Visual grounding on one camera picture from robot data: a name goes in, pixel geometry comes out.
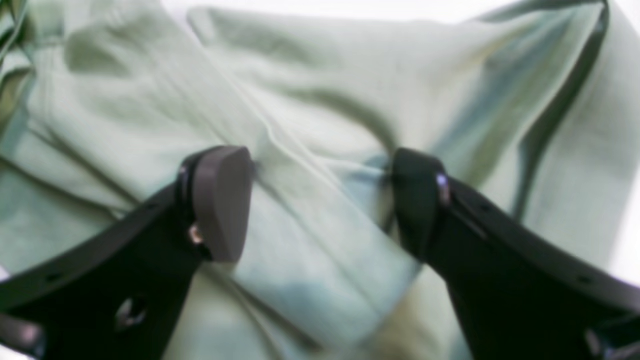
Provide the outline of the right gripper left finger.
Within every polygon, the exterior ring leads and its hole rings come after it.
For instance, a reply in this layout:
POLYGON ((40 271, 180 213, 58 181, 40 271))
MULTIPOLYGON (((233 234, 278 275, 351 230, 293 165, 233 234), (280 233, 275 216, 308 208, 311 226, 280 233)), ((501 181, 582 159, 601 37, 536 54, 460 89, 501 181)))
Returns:
POLYGON ((246 146, 190 155, 124 219, 2 281, 2 346, 34 360, 160 360, 201 264, 242 257, 253 179, 246 146))

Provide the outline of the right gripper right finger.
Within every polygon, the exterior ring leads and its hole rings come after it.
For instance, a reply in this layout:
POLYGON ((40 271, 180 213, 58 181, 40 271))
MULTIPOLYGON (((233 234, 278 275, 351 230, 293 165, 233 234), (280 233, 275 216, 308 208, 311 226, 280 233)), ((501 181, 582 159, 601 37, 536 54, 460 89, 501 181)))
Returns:
POLYGON ((476 360, 637 360, 639 289, 526 230, 400 148, 391 167, 406 251, 445 281, 476 360))

